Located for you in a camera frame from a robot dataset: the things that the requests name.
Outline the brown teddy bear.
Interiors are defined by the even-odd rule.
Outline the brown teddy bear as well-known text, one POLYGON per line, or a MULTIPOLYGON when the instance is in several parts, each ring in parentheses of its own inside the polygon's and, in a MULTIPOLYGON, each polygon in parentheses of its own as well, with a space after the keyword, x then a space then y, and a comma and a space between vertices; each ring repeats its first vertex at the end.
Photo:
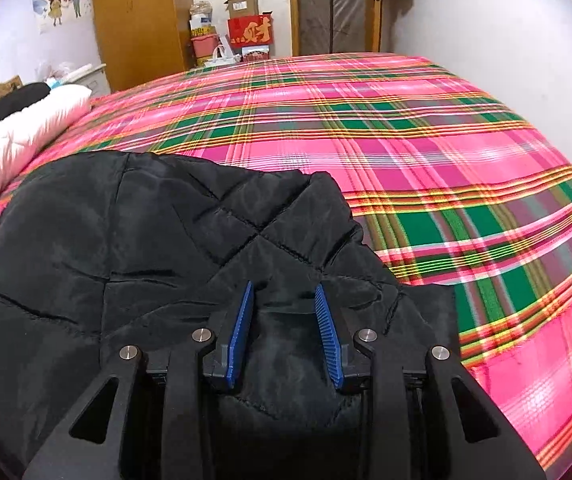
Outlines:
POLYGON ((0 99, 21 88, 23 85, 19 76, 13 76, 13 78, 8 81, 0 82, 0 99))

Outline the pink plaid bed sheet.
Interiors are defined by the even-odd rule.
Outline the pink plaid bed sheet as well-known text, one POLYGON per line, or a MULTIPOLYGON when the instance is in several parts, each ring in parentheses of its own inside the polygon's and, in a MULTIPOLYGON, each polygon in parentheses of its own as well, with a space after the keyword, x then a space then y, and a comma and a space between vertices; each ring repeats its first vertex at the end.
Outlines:
POLYGON ((464 365, 572 471, 572 164, 502 102, 425 58, 281 58, 98 98, 32 165, 94 150, 330 174, 400 281, 454 287, 464 365))

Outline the white folded duvet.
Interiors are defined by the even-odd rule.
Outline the white folded duvet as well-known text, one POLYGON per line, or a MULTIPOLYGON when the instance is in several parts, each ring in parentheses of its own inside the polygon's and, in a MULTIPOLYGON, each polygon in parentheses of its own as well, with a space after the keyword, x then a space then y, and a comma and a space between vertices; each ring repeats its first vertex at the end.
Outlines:
POLYGON ((64 84, 0 121, 0 193, 36 154, 91 109, 92 91, 64 84))

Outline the wooden door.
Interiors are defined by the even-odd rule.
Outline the wooden door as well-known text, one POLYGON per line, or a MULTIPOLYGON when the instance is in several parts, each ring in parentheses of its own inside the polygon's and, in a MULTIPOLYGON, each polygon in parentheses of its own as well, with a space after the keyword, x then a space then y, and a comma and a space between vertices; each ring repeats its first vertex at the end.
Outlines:
POLYGON ((381 46, 382 0, 366 0, 365 3, 365 48, 379 52, 381 46))

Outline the pink plastic bin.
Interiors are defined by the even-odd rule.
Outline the pink plastic bin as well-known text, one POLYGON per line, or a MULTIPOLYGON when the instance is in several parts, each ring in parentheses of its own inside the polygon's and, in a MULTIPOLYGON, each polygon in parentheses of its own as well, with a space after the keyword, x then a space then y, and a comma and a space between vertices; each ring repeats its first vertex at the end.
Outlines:
POLYGON ((220 38, 215 32, 191 38, 191 45, 193 46, 197 60, 201 58, 211 58, 214 50, 219 47, 219 44, 220 38))

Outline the black folded garment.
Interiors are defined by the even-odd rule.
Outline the black folded garment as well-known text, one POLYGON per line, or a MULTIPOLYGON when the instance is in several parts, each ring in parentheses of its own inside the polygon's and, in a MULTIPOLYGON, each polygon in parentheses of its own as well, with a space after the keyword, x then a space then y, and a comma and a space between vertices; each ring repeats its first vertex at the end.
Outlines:
POLYGON ((27 84, 0 99, 0 121, 46 98, 51 88, 45 82, 27 84))

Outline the wooden wardrobe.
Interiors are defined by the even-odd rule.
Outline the wooden wardrobe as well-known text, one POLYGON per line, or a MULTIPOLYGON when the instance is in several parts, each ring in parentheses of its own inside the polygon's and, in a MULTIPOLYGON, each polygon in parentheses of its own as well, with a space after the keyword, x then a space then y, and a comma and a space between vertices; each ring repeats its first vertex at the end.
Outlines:
POLYGON ((93 0, 95 34, 109 86, 126 90, 194 66, 193 0, 93 0))

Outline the red gift box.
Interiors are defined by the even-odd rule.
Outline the red gift box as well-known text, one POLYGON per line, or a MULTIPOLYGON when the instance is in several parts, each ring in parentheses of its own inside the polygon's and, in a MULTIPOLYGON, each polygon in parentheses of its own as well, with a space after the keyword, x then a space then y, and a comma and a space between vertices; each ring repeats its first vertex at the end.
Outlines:
POLYGON ((228 38, 235 49, 269 46, 274 42, 272 14, 241 16, 227 20, 228 38))

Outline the black padded jacket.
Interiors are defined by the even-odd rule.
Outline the black padded jacket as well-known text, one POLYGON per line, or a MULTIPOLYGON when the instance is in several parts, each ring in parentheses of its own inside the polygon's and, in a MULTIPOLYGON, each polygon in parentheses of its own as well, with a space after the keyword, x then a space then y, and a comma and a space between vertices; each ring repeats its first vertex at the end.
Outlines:
POLYGON ((215 472, 352 479, 361 396, 329 380, 314 293, 419 370, 458 340, 448 286, 401 283, 329 174, 77 154, 33 171, 0 217, 0 477, 17 478, 127 344, 152 352, 255 293, 239 390, 214 402, 215 472))

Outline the white shopping bag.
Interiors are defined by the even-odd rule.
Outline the white shopping bag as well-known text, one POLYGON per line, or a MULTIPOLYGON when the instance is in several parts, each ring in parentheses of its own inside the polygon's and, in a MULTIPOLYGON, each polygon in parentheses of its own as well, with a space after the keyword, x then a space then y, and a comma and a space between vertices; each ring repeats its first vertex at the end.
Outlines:
POLYGON ((210 58, 205 59, 205 67, 222 67, 238 64, 241 61, 241 56, 236 54, 228 38, 225 35, 220 35, 220 44, 213 50, 210 58))

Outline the brown cardboard box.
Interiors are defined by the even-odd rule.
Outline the brown cardboard box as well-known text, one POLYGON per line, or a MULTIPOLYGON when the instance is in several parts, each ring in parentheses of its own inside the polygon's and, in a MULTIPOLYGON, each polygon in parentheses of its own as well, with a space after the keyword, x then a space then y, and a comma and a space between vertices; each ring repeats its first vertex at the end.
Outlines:
POLYGON ((245 18, 260 14, 259 0, 225 0, 229 18, 245 18))

